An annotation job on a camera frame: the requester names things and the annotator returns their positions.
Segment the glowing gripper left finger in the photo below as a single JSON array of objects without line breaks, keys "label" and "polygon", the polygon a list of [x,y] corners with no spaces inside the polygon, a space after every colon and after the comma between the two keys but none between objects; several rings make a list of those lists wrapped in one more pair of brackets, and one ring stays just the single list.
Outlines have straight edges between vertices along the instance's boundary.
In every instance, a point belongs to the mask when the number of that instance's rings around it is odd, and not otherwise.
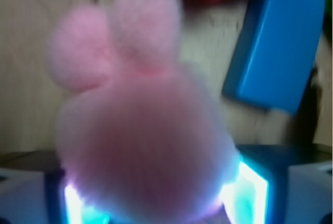
[{"label": "glowing gripper left finger", "polygon": [[1,223],[109,223],[65,181],[55,151],[1,155]]}]

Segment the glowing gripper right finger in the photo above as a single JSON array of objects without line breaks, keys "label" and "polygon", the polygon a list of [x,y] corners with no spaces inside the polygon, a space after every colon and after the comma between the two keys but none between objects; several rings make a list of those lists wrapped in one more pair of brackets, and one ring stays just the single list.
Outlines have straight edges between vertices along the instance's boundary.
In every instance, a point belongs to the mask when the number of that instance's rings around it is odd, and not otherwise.
[{"label": "glowing gripper right finger", "polygon": [[328,149],[314,144],[237,148],[237,179],[222,191],[229,223],[332,223]]}]

